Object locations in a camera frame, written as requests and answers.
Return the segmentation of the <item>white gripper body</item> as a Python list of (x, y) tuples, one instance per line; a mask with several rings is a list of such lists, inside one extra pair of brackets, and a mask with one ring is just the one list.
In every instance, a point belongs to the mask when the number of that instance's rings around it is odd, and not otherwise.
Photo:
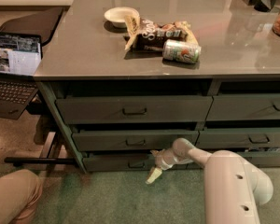
[(162, 170), (171, 169), (174, 165), (179, 163), (180, 159), (171, 148), (159, 151), (159, 154), (155, 157), (156, 166)]

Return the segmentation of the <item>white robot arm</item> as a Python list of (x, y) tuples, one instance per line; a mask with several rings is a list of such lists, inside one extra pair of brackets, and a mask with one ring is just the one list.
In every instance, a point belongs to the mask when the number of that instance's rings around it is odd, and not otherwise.
[(272, 198), (273, 183), (242, 156), (228, 150), (210, 153), (185, 138), (152, 155), (148, 184), (175, 165), (195, 162), (203, 168), (205, 224), (260, 224), (258, 207)]

